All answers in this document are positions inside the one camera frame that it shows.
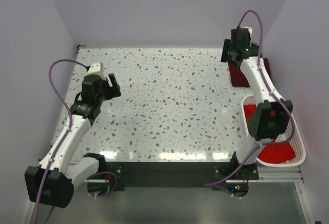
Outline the dark red t-shirt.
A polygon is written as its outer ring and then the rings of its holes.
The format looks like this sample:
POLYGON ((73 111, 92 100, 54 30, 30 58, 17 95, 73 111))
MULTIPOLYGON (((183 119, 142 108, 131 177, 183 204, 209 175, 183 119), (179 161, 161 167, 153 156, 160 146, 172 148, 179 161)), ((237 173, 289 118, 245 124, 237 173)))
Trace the dark red t-shirt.
MULTIPOLYGON (((270 71, 270 65, 269 61, 267 58, 262 59, 266 72, 269 75, 269 78, 271 79, 271 71, 270 71)), ((241 72, 240 68, 230 61, 227 61, 228 67, 229 67, 229 72, 230 72, 230 79, 231 79, 231 84, 233 87, 246 87, 250 88, 249 82, 245 75, 241 72)))

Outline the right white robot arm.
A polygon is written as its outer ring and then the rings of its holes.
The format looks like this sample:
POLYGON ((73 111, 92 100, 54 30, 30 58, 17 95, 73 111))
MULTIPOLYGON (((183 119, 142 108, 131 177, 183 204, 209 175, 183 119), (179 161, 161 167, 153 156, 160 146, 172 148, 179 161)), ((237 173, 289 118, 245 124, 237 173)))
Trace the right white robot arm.
POLYGON ((246 144, 234 153, 237 162, 229 166, 229 174, 241 179, 247 166, 254 164, 263 147, 283 134, 292 123, 293 104, 285 100, 273 85, 261 58, 260 46, 251 41, 250 27, 236 27, 224 41, 221 62, 230 63, 245 76, 254 100, 255 110, 247 121, 246 144))

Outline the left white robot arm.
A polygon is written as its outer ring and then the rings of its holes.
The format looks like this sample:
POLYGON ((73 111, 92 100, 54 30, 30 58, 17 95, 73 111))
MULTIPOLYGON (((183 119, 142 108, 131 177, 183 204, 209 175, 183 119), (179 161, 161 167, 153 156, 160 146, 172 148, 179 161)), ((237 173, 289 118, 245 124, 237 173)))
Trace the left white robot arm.
POLYGON ((29 166, 25 171, 30 201, 65 208, 84 180, 105 176, 108 169, 103 155, 87 153, 76 165, 70 166, 70 162, 79 142, 100 115, 103 102, 119 96, 120 86, 114 74, 105 78, 98 74, 84 77, 82 90, 69 108, 65 127, 56 142, 37 166, 29 166))

